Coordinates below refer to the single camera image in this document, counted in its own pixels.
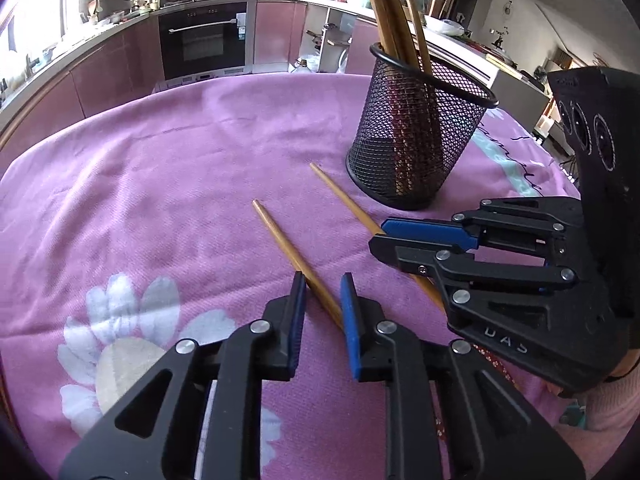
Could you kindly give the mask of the pink sleeve right forearm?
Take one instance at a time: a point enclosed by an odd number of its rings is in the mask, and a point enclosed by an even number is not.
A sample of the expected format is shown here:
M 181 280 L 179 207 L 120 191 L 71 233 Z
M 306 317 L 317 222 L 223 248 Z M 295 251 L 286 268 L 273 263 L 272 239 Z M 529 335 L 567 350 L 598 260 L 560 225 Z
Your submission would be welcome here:
M 639 416 L 639 351 L 629 351 L 610 377 L 579 393 L 577 401 L 586 410 L 585 426 L 559 424 L 555 430 L 582 461 L 586 478 L 592 479 Z

